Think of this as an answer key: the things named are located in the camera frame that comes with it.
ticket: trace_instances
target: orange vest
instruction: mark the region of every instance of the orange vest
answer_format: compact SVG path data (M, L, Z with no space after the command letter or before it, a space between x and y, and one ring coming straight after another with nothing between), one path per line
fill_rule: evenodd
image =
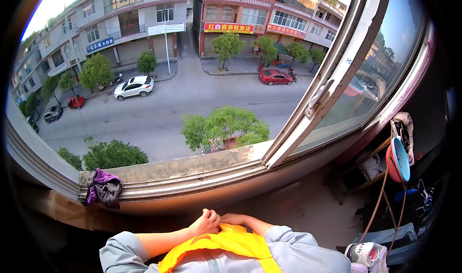
M170 250L159 262L159 272L169 273L188 251L198 249L222 249L237 255L256 258L265 273L282 273L273 259L265 238L247 233L245 227L220 224L223 230L218 234L204 234L194 237Z

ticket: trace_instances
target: sneaker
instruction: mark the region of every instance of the sneaker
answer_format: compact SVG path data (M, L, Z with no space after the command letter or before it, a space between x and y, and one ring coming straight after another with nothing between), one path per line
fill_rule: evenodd
M372 267L373 262L378 258L378 250L380 249L374 242L352 243L346 247L345 255L353 263L364 264L367 267Z

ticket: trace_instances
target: green awning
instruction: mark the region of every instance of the green awning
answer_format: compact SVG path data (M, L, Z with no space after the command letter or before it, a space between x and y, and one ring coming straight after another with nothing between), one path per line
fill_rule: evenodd
M274 47L278 50L278 54L286 54L286 55L289 54L286 47L281 43L275 42Z

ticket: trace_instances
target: window latch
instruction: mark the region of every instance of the window latch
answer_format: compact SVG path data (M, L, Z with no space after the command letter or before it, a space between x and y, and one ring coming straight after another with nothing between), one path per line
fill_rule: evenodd
M327 96L327 92L329 92L330 86L334 83L333 79L327 81L324 85L321 85L318 91L316 92L315 96L312 97L308 102L308 108L305 110L305 116L310 119L313 113L319 107L319 104L324 100Z

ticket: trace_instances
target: blue shop sign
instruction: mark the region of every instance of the blue shop sign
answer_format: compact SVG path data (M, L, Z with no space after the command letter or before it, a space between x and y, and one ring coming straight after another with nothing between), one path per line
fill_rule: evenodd
M110 46L113 44L114 44L114 40L112 38L103 39L102 41L99 41L97 43L87 46L87 53L99 50L103 47Z

